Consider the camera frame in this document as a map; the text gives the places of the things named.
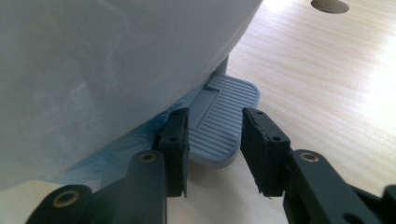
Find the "light wood surface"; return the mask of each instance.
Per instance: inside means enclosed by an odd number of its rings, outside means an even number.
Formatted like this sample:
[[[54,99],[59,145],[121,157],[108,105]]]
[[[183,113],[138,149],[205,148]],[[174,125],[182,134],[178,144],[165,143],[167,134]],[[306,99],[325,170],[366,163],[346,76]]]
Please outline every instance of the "light wood surface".
[[[260,89],[259,109],[294,149],[321,153],[346,182],[381,195],[396,184],[396,2],[345,2],[348,13],[335,15],[309,0],[264,1],[228,74]],[[0,223],[24,222],[56,188],[29,181],[1,191]],[[282,199],[258,193],[238,154],[224,169],[193,163],[188,198],[168,200],[168,223],[287,220]]]

